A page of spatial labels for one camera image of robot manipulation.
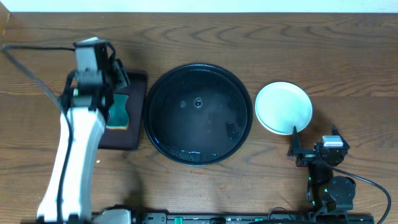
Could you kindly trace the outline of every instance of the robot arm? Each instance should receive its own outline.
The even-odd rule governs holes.
[[[63,221],[71,217],[91,220],[91,177],[100,139],[104,133],[109,107],[113,104],[113,91],[129,84],[127,73],[114,52],[108,58],[109,43],[98,39],[75,44],[78,69],[71,72],[61,96],[67,111],[73,141],[63,178],[62,214],[57,211],[58,187],[68,150],[69,128],[61,114],[61,136],[50,184],[39,206],[37,219],[45,223]],[[72,87],[73,78],[77,86]]]

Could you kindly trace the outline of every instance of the white plate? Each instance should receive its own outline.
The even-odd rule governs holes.
[[[288,135],[303,130],[311,121],[312,104],[298,86],[275,82],[265,86],[257,95],[256,115],[260,123],[276,134]]]

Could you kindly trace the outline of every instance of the round black tray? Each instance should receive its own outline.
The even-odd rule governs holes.
[[[149,90],[144,127],[153,145],[169,159],[203,166],[228,158],[246,140],[252,104],[231,72],[189,64],[163,75]]]

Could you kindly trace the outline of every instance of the brown tray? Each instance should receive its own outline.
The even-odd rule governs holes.
[[[105,129],[99,149],[132,151],[138,148],[142,121],[142,108],[147,90],[146,72],[128,72],[130,85],[116,90],[115,94],[128,95],[126,111],[129,115],[127,129]]]

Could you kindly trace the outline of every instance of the black cable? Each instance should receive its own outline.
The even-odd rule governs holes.
[[[17,67],[20,71],[23,72],[24,75],[32,79],[33,81],[38,84],[38,86],[43,90],[43,92],[58,106],[58,109],[61,111],[61,113],[64,115],[67,124],[68,124],[68,130],[69,130],[69,138],[68,138],[68,147],[67,147],[67,152],[65,154],[65,160],[63,162],[63,167],[60,175],[60,181],[58,185],[58,192],[57,192],[57,222],[58,223],[63,223],[63,217],[62,217],[62,191],[63,191],[63,182],[65,180],[65,173],[67,171],[67,164],[69,161],[69,155],[70,151],[72,148],[72,142],[73,142],[73,128],[71,125],[71,122],[69,121],[67,117],[67,112],[63,109],[61,103],[59,102],[58,98],[55,96],[54,92],[50,90],[50,88],[44,84],[44,82],[40,79],[38,79],[31,71],[29,71],[25,66],[23,66],[21,63],[19,63],[9,52],[7,49],[32,49],[32,50],[69,50],[66,47],[29,47],[29,46],[18,46],[18,45],[3,45],[1,50],[4,52],[5,56],[7,59],[14,64],[15,67]]]
[[[322,224],[318,222],[310,222],[310,221],[301,221],[301,220],[261,220],[256,222],[251,222],[248,224]]]
[[[290,219],[291,219],[291,220],[294,220],[294,218],[289,214],[289,212],[288,212],[284,207],[275,207],[275,208],[273,208],[273,209],[269,212],[269,214],[268,214],[268,219],[269,219],[269,220],[271,219],[271,215],[274,213],[274,211],[275,211],[276,209],[283,209],[283,210],[285,210],[286,214],[290,217]]]
[[[26,46],[26,45],[13,45],[13,44],[4,44],[1,47],[2,50],[6,49],[20,49],[20,50],[71,50],[75,51],[74,48],[70,47],[41,47],[41,46]]]
[[[332,170],[334,170],[334,171],[336,171],[336,172],[339,172],[339,173],[341,173],[341,174],[347,175],[347,176],[349,176],[349,177],[353,177],[353,178],[355,178],[355,179],[362,180],[363,182],[368,183],[368,184],[370,184],[370,185],[372,185],[372,186],[375,186],[375,187],[377,187],[378,189],[380,189],[381,191],[383,191],[383,193],[384,193],[384,194],[386,195],[386,197],[387,197],[387,208],[386,208],[386,211],[384,212],[383,216],[381,217],[381,219],[380,219],[380,220],[378,221],[378,223],[377,223],[377,224],[382,224],[382,223],[384,222],[384,220],[387,218],[388,213],[390,212],[390,209],[391,209],[391,196],[390,196],[390,194],[388,193],[388,191],[387,191],[384,187],[381,187],[379,184],[377,184],[377,183],[375,183],[375,182],[373,182],[373,181],[371,181],[371,180],[365,179],[365,178],[360,177],[360,176],[357,176],[357,175],[355,175],[355,174],[351,174],[351,173],[346,172],[346,171],[343,171],[343,170],[341,170],[341,169],[337,169],[336,167],[332,167],[331,165],[327,164],[327,163],[322,159],[322,156],[320,155],[320,153],[318,153],[318,158],[319,158],[319,160],[322,161],[323,165],[325,165],[327,168],[332,169]]]

